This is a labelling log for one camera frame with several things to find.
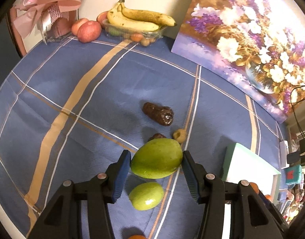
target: canvas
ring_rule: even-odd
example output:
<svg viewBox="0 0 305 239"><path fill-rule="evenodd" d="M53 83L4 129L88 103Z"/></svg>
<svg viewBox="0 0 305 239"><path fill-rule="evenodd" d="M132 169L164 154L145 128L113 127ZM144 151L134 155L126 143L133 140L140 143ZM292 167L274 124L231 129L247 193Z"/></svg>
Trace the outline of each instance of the canvas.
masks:
<svg viewBox="0 0 305 239"><path fill-rule="evenodd" d="M305 98L305 15L294 0L192 0L172 52L223 77L279 123Z"/></svg>

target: pink wrapping paper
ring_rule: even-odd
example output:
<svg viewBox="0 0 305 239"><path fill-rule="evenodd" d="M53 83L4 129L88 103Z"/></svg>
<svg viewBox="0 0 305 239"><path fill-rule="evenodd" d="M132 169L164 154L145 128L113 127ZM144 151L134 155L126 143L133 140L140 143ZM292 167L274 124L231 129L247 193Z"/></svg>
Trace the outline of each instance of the pink wrapping paper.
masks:
<svg viewBox="0 0 305 239"><path fill-rule="evenodd" d="M26 11L26 13L13 22L21 37L28 36L40 19L42 12L56 2L59 5L60 12L77 10L81 4L80 0L29 0L26 4L17 7L17 9Z"/></svg>

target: tablecloth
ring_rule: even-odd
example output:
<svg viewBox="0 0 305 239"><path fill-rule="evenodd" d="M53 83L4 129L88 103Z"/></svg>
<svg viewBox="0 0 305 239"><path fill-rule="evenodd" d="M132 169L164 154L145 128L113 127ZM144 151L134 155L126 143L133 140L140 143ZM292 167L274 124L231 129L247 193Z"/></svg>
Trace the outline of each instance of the tablecloth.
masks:
<svg viewBox="0 0 305 239"><path fill-rule="evenodd" d="M240 143L280 170L285 126L238 88L170 52L173 40L150 47L106 37L39 43L0 88L0 203L26 236L64 180L86 181L132 154L159 132L187 130L182 145L207 172L220 175L225 148ZM147 101L169 106L164 127L145 116ZM193 238L203 214L182 171L157 180L165 189L154 209L135 210L128 194L146 181L129 172L121 198L109 205L116 239Z"/></svg>

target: silver bolt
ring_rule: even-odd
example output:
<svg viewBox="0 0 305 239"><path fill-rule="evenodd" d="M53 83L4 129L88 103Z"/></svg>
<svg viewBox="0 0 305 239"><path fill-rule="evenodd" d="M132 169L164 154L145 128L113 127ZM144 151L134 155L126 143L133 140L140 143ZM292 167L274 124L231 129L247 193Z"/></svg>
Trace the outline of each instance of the silver bolt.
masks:
<svg viewBox="0 0 305 239"><path fill-rule="evenodd" d="M248 182L247 180L242 180L242 181L241 181L241 184L242 184L243 186L249 186L249 182Z"/></svg>
<svg viewBox="0 0 305 239"><path fill-rule="evenodd" d="M63 186L65 186L65 187L71 186L71 184L72 184L72 181L70 181L70 180L63 182Z"/></svg>
<svg viewBox="0 0 305 239"><path fill-rule="evenodd" d="M99 178L100 180L105 179L106 177L107 177L107 174L104 172L97 175L97 178Z"/></svg>
<svg viewBox="0 0 305 239"><path fill-rule="evenodd" d="M215 176L214 176L214 174L212 174L212 173L208 173L208 174L206 175L206 178L207 178L208 180L214 180Z"/></svg>

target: fruit tray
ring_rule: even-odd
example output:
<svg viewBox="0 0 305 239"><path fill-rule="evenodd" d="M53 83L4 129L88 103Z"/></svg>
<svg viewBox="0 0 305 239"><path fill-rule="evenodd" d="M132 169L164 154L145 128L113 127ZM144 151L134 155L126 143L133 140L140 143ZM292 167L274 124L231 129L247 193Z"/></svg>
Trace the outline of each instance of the fruit tray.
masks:
<svg viewBox="0 0 305 239"><path fill-rule="evenodd" d="M114 36L120 40L131 39L134 42L139 42L142 46L149 46L151 43L154 43L157 39L162 37L164 30L167 26L160 27L156 31L145 32L130 28L120 28L114 25L111 25L108 20L103 21L105 26L105 32L107 36Z"/></svg>

